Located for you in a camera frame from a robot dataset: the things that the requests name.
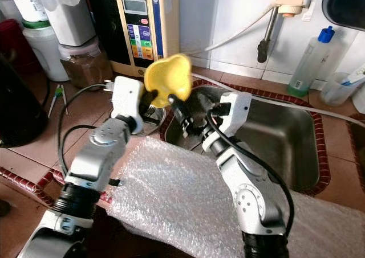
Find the plastic cup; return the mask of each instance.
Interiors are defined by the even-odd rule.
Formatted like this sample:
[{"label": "plastic cup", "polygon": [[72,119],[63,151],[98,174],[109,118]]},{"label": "plastic cup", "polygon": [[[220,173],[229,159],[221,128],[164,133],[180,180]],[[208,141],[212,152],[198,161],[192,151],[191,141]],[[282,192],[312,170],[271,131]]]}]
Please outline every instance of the plastic cup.
[{"label": "plastic cup", "polygon": [[329,106],[340,106],[350,97],[356,88],[361,84],[355,83],[351,86],[341,84],[348,73],[334,73],[321,91],[321,100]]}]

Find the white hose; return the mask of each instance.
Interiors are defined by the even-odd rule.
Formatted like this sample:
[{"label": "white hose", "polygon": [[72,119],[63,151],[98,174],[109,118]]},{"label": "white hose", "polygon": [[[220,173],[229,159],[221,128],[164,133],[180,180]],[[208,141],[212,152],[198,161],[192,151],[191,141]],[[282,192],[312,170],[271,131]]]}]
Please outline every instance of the white hose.
[{"label": "white hose", "polygon": [[253,26],[255,23],[257,23],[262,17],[264,17],[274,7],[275,6],[272,3],[270,5],[268,5],[267,8],[264,9],[264,11],[260,14],[260,16],[258,18],[256,18],[251,24],[249,24],[249,25],[245,26],[244,28],[238,30],[237,32],[235,32],[229,38],[226,38],[226,39],[220,41],[219,43],[208,46],[205,49],[195,50],[195,51],[190,51],[190,52],[183,52],[183,53],[187,54],[187,55],[197,54],[197,53],[207,52],[207,51],[216,49],[217,47],[223,46],[224,44],[226,44],[226,43],[230,42],[231,40],[234,40],[235,38],[237,38],[241,33],[245,32],[247,29],[249,29],[251,26]]},{"label": "white hose", "polygon": [[[212,79],[210,79],[208,77],[205,77],[205,76],[202,76],[202,75],[199,75],[199,74],[195,74],[195,73],[192,73],[192,76],[193,77],[197,77],[197,78],[202,79],[202,80],[209,81],[211,83],[214,83],[217,86],[222,87],[222,88],[224,88],[226,90],[229,90],[229,91],[232,91],[232,92],[237,92],[236,89],[234,89],[232,87],[229,87],[229,86],[227,86],[227,85],[225,85],[223,83],[220,83],[219,81],[212,80]],[[314,112],[314,113],[324,114],[326,116],[335,117],[335,118],[339,118],[341,120],[349,121],[351,123],[357,124],[357,125],[365,128],[365,124],[362,123],[361,121],[358,121],[358,120],[356,120],[354,118],[351,118],[351,117],[344,116],[342,114],[336,114],[336,113],[333,113],[333,112],[329,112],[329,111],[325,111],[325,110],[320,110],[320,109],[316,109],[316,108],[311,108],[311,107],[300,106],[300,105],[297,105],[297,104],[282,103],[280,101],[264,99],[263,97],[257,97],[255,95],[253,95],[252,98],[255,99],[255,100],[257,100],[257,101],[264,102],[264,103],[270,103],[270,104],[284,106],[284,107],[288,107],[288,108],[294,108],[294,109],[299,109],[299,110],[305,110],[305,111],[310,111],[310,112]]]}]

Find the stainless steel sink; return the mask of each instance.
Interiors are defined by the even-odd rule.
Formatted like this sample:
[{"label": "stainless steel sink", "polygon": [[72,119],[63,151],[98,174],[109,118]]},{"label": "stainless steel sink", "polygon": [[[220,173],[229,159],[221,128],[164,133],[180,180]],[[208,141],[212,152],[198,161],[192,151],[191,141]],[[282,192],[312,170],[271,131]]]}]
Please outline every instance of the stainless steel sink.
[{"label": "stainless steel sink", "polygon": [[[194,88],[187,106],[196,123],[205,122],[205,112],[198,94],[203,93],[212,101],[218,102],[225,92],[227,91],[222,88],[207,85]],[[303,191],[317,184],[319,167],[314,124],[311,115],[306,111],[253,100],[248,120],[238,130],[236,137],[246,142],[254,154],[274,168],[290,189]],[[175,119],[169,124],[165,139],[177,146],[198,153],[204,152],[201,138],[184,139]]]}]

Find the toothbrush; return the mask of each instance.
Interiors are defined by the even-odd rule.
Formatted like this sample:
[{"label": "toothbrush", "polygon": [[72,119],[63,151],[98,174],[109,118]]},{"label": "toothbrush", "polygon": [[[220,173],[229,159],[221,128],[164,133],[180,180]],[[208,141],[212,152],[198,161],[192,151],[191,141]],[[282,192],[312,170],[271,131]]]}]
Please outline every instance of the toothbrush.
[{"label": "toothbrush", "polygon": [[356,69],[352,74],[348,75],[346,78],[344,78],[341,82],[344,86],[350,86],[355,83],[358,83],[359,81],[365,79],[365,63],[360,66],[358,69]]}]

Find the countertop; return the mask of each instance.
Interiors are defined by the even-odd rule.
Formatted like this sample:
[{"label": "countertop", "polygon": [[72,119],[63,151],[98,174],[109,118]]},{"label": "countertop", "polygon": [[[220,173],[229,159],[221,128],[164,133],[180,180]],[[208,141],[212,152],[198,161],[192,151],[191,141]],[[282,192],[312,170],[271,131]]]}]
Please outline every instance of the countertop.
[{"label": "countertop", "polygon": [[[237,76],[219,71],[194,67],[193,72],[221,81],[264,91],[275,92],[283,95],[286,93],[286,85],[274,83],[266,80],[258,80],[249,77]],[[23,78],[29,85],[36,97],[42,102],[46,93],[44,75],[34,75]],[[51,95],[46,105],[46,112],[50,107],[53,92],[57,83],[51,83]],[[63,83],[67,97],[71,97],[77,88],[69,82]],[[319,91],[310,91],[302,98],[318,109],[329,110],[335,113],[350,116],[358,113],[351,100],[347,100],[340,107],[329,107],[324,105],[319,99]],[[88,92],[80,96],[79,99],[69,107],[70,115],[64,119],[63,132],[70,127],[79,124],[98,126],[108,116],[111,110],[111,95],[105,92]],[[0,167],[37,184],[50,170],[59,170],[59,162],[56,153],[56,122],[63,103],[57,100],[46,130],[35,141],[30,144],[11,148],[0,149]],[[355,154],[351,146],[351,138],[347,124],[343,120],[322,116],[323,128],[325,131],[325,143],[327,149],[328,163],[331,173],[330,184],[316,198],[327,200],[343,206],[355,208],[365,212],[365,192],[363,191],[358,171],[356,169]],[[72,159],[87,139],[87,130],[79,129],[73,132],[65,144],[66,164],[70,166]],[[158,133],[151,135],[158,138]],[[131,138],[127,145],[124,157],[117,162],[114,167],[112,178],[116,178],[120,170],[125,166],[128,154],[144,137]],[[8,184],[12,188],[17,188],[16,184],[9,184],[4,177],[0,182]],[[45,189],[49,196],[56,198],[60,185],[50,183]],[[107,208],[109,204],[99,201],[99,205]]]}]

